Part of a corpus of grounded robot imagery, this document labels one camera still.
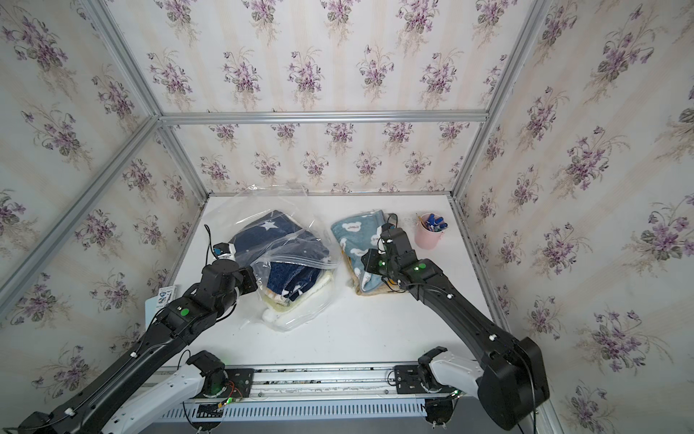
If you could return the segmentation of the navy star pattern blanket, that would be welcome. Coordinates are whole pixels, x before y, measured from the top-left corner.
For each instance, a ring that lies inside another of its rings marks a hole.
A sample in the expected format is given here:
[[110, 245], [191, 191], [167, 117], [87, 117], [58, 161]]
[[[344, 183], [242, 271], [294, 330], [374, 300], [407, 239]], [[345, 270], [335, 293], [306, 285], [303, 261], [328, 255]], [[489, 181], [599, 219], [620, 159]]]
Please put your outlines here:
[[231, 243], [236, 262], [251, 267], [269, 296], [284, 306], [311, 291], [334, 265], [321, 238], [278, 210], [246, 224]]

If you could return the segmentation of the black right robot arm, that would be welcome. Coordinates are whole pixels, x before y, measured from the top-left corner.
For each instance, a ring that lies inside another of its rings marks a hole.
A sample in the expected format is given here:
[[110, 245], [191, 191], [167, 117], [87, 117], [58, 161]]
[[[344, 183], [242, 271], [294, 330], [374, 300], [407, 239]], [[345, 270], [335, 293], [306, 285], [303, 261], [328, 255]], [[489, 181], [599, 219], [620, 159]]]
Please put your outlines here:
[[475, 394], [489, 418], [511, 430], [551, 397], [540, 347], [498, 327], [454, 287], [429, 259], [419, 259], [401, 228], [384, 224], [376, 248], [361, 256], [365, 270], [435, 312], [472, 356], [444, 347], [423, 354], [419, 378], [428, 389], [453, 387]]

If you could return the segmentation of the teal bear pattern blanket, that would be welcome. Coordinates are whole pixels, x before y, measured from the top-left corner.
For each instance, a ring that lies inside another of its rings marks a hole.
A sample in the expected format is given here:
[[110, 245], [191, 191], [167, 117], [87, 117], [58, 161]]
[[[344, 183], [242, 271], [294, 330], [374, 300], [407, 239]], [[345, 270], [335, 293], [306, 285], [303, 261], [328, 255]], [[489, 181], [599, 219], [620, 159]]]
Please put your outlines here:
[[369, 249], [376, 249], [381, 238], [381, 226], [385, 224], [385, 215], [381, 210], [356, 214], [331, 225], [331, 232], [338, 241], [342, 254], [361, 262], [361, 256]]

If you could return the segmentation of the beige blanket with orange pattern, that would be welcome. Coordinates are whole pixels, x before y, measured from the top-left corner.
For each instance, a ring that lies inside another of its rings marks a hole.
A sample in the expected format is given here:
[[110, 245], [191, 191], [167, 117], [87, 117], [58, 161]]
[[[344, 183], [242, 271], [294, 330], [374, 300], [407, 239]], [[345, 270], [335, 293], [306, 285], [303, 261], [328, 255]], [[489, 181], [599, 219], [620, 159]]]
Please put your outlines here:
[[397, 290], [384, 283], [381, 277], [373, 277], [366, 273], [363, 264], [359, 260], [343, 254], [343, 261], [349, 275], [348, 285], [355, 291], [357, 296], [371, 297], [397, 293]]

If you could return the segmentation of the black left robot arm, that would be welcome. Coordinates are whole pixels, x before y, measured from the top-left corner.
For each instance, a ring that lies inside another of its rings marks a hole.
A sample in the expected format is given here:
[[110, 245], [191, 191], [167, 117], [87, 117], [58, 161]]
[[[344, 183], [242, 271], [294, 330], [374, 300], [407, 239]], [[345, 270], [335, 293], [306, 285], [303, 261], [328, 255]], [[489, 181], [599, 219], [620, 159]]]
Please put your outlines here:
[[33, 412], [16, 433], [102, 433], [165, 362], [220, 322], [238, 298], [258, 289], [251, 267], [228, 259], [202, 269], [201, 281], [160, 309], [143, 336], [82, 392], [49, 413]]

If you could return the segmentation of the clear plastic vacuum bag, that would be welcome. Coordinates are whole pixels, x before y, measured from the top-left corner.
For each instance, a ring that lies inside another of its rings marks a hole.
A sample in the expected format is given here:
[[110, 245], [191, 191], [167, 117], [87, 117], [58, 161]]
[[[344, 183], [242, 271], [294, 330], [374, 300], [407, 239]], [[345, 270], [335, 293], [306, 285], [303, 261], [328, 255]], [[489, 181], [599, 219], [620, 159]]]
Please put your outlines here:
[[258, 289], [250, 322], [289, 332], [325, 312], [338, 296], [341, 255], [301, 184], [252, 186], [209, 209], [219, 257], [249, 267]]

